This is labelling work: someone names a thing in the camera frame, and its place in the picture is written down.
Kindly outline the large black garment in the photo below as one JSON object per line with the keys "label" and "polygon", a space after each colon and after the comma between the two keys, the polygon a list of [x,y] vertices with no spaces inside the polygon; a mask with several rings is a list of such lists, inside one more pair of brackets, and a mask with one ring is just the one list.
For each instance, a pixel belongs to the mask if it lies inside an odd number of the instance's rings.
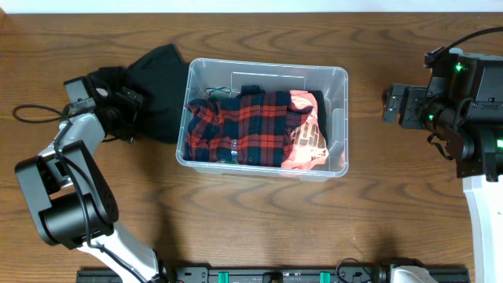
{"label": "large black garment", "polygon": [[178,140],[189,64],[172,44],[156,47],[129,67],[102,67],[88,74],[96,88],[132,90],[143,98],[133,132],[158,142]]}

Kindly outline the dark green garment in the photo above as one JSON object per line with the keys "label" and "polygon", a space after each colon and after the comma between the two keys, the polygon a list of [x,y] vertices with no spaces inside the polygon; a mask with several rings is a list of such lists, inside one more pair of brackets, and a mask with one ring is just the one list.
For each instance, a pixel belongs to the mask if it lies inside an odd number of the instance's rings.
{"label": "dark green garment", "polygon": [[227,86],[221,86],[221,87],[208,87],[205,89],[205,94],[208,96],[230,96],[232,93],[232,90],[227,87]]}

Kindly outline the clear plastic storage container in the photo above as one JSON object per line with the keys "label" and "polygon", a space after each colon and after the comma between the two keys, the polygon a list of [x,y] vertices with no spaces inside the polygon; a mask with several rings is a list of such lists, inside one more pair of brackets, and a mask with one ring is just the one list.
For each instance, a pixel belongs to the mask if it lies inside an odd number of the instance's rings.
{"label": "clear plastic storage container", "polygon": [[176,160],[200,173],[257,175],[297,178],[302,181],[325,182],[344,176],[349,169],[348,74],[333,66],[275,64],[252,61],[197,58],[189,66],[185,103],[206,99],[212,88],[223,88],[219,96],[235,97],[242,86],[258,85],[266,92],[274,90],[319,90],[325,102],[325,131],[328,159],[311,170],[258,167],[240,164],[188,161],[184,157],[184,141],[192,113],[182,109]]}

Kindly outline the pink printed t-shirt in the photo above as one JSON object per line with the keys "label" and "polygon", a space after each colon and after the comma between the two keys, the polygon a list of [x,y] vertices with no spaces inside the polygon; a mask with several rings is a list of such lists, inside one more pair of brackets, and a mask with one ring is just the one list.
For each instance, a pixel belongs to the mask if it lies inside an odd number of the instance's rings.
{"label": "pink printed t-shirt", "polygon": [[311,170],[325,164],[329,157],[327,142],[318,126],[318,104],[309,90],[290,90],[290,95],[294,110],[311,107],[311,111],[304,123],[290,134],[292,150],[281,167]]}

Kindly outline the red navy plaid shirt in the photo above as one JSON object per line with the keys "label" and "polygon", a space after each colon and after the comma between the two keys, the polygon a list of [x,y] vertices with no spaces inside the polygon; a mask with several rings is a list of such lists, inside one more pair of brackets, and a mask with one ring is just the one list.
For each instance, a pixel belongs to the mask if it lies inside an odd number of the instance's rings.
{"label": "red navy plaid shirt", "polygon": [[291,134],[314,110],[296,106],[288,91],[243,89],[236,97],[193,99],[184,159],[280,167],[292,152]]}

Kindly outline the black garment with tape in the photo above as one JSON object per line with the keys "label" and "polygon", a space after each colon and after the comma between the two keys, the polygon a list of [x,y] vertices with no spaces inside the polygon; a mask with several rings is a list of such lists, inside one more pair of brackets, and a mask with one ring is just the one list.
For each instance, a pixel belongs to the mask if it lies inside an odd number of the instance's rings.
{"label": "black garment with tape", "polygon": [[318,104],[318,126],[321,132],[321,135],[324,137],[326,142],[329,142],[329,137],[327,135],[327,114],[325,109],[325,98],[324,94],[320,90],[310,90],[310,93],[313,94],[317,104]]}

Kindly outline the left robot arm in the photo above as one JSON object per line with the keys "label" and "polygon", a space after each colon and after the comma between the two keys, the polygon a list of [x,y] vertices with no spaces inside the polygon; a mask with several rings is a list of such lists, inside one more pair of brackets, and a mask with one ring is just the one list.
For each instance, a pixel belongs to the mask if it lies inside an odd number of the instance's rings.
{"label": "left robot arm", "polygon": [[94,256],[121,282],[169,282],[156,252],[120,223],[116,199],[94,161],[101,144],[133,140],[143,96],[89,76],[68,80],[64,88],[68,104],[50,110],[57,135],[15,166],[39,236],[51,246]]}

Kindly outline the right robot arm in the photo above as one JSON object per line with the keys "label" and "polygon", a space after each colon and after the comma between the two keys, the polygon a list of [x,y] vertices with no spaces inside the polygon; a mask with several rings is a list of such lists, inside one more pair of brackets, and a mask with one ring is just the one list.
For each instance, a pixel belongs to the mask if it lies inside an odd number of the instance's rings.
{"label": "right robot arm", "polygon": [[428,143],[456,164],[472,222],[477,282],[502,280],[502,59],[428,53],[427,86],[393,83],[385,123],[427,130]]}

